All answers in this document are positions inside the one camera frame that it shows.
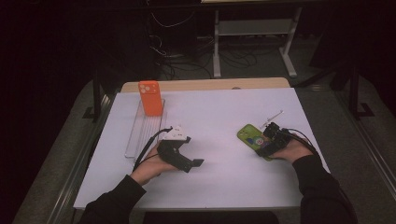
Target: white tabletop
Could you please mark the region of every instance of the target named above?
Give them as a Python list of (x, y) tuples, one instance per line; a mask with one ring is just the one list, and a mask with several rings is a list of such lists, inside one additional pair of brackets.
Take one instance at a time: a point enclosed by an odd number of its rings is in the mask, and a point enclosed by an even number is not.
[[(162, 98), (166, 126), (181, 125), (191, 137), (180, 153), (205, 161), (189, 173), (174, 171), (152, 179), (135, 208), (244, 210), (300, 205), (302, 195), (292, 166), (260, 158), (236, 137), (246, 124), (259, 127), (282, 109), (285, 112), (275, 123), (303, 132), (321, 155), (294, 89), (163, 91)], [(85, 208), (131, 173), (134, 163), (124, 153), (139, 101), (137, 92), (116, 96), (74, 207)]]

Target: black sleeve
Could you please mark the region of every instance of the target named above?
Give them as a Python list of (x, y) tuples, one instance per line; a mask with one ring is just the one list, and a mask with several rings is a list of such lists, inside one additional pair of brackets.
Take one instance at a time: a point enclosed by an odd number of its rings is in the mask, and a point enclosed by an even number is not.
[(318, 157), (302, 157), (293, 167), (304, 195), (301, 223), (358, 223), (349, 199)]
[(134, 205), (146, 191), (126, 175), (110, 192), (87, 205), (79, 223), (129, 223)]

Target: dark background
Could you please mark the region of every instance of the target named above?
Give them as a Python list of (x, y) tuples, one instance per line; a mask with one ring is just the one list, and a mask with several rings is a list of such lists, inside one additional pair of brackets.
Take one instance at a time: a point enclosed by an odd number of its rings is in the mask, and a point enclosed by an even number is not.
[[(125, 4), (111, 2), (118, 7)], [(127, 2), (128, 6), (137, 4)], [(92, 74), (99, 76), (106, 93), (114, 93), (125, 81), (158, 76), (153, 65), (156, 56), (149, 50), (145, 15), (81, 13), (75, 3), (64, 0), (0, 3), (0, 73), (4, 90), (0, 115), (2, 223), (10, 223), (14, 218), (78, 93)], [(320, 36), (324, 32), (311, 64), (316, 67), (327, 68), (348, 52), (358, 52), (356, 65), (361, 74), (375, 84), (395, 113), (392, 77), (396, 75), (393, 66), (396, 19), (392, 4), (387, 3), (360, 1), (340, 7), (307, 7), (297, 34)], [(266, 15), (278, 17), (284, 11), (271, 10)], [(231, 18), (237, 14), (238, 11), (232, 11), (223, 15)], [(257, 19), (258, 12), (243, 14)], [(191, 25), (196, 27), (193, 36), (206, 35), (213, 27), (213, 12), (196, 13)], [(171, 32), (166, 36), (175, 40), (177, 35)]]

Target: orange smartphone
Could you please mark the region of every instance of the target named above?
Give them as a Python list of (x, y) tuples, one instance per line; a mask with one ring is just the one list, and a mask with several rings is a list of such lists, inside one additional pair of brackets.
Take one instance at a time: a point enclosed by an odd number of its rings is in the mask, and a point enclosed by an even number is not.
[(146, 116), (160, 116), (163, 114), (163, 100), (160, 85), (157, 81), (140, 81), (138, 84), (140, 98)]

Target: green phone case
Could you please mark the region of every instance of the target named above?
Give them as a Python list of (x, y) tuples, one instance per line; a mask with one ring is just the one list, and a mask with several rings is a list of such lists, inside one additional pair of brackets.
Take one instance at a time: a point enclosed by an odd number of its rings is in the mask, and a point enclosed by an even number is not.
[[(262, 132), (251, 124), (245, 125), (245, 127), (238, 131), (236, 136), (253, 150), (258, 150), (270, 144), (269, 139), (263, 136)], [(265, 157), (265, 159), (268, 161), (272, 160), (268, 157)]]

